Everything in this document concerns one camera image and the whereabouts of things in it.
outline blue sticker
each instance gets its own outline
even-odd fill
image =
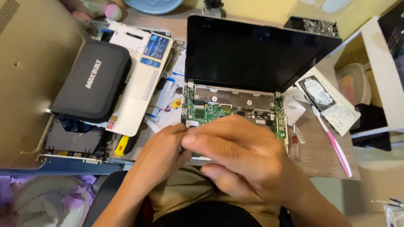
[[[151,35],[146,45],[144,54],[153,58],[163,59],[170,40],[157,35]]]
[[[143,64],[146,64],[146,65],[151,65],[156,68],[160,68],[160,65],[161,65],[160,62],[153,61],[153,60],[147,59],[145,57],[142,57],[142,59],[140,59],[140,62]]]

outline black laptop lid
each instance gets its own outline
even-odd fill
[[[192,15],[185,81],[284,92],[339,44],[334,37]]]

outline hand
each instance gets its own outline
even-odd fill
[[[235,199],[290,208],[315,189],[266,127],[232,115],[187,134],[182,146],[215,161],[201,171]]]
[[[181,123],[162,129],[147,141],[128,174],[146,184],[146,191],[168,179],[192,157],[189,150],[180,153],[186,131],[187,127]]]

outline pink ball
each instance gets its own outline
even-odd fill
[[[112,21],[119,21],[122,17],[122,11],[117,5],[109,4],[105,8],[105,16]]]

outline wooden desk surface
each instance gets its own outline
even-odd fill
[[[200,10],[181,6],[169,14],[153,16],[129,8],[128,16],[122,21],[122,23],[142,27],[151,27],[156,29],[166,29],[171,31],[171,36],[173,38],[185,39],[187,30],[186,18],[191,13],[200,14]],[[272,27],[282,27],[282,25],[267,21],[258,21],[231,15],[228,15],[227,17],[229,19],[251,22],[255,24],[269,25]],[[324,58],[317,64],[316,67],[335,87],[338,87],[337,80],[335,78],[335,71],[330,57]],[[316,116],[313,114],[310,105],[307,103],[302,103],[302,105],[306,108],[306,112],[297,121],[296,125],[298,126],[300,132],[306,140],[306,143],[300,145],[302,161],[299,162],[298,165],[302,167],[303,170],[311,177],[349,179],[338,159],[337,154],[335,153],[335,150],[327,134],[324,132]],[[356,163],[354,148],[352,146],[352,141],[349,133],[347,133],[344,137],[341,137],[325,120],[324,122],[345,153],[345,156],[352,170],[352,178],[350,179],[360,180],[358,165]],[[110,152],[110,158],[117,158],[132,162],[135,161],[140,151],[144,147],[144,144],[150,137],[154,135],[154,132],[151,130],[151,128],[144,123],[141,124],[139,132],[140,133],[137,134],[138,140],[136,146],[129,154],[124,157],[119,157],[115,155],[112,150]],[[289,127],[288,132],[289,135],[292,135],[293,129]],[[110,145],[110,148],[114,148],[116,146],[116,143],[117,141],[114,141],[114,143]],[[189,161],[189,164],[196,166],[202,166],[205,163],[205,161],[201,160]]]

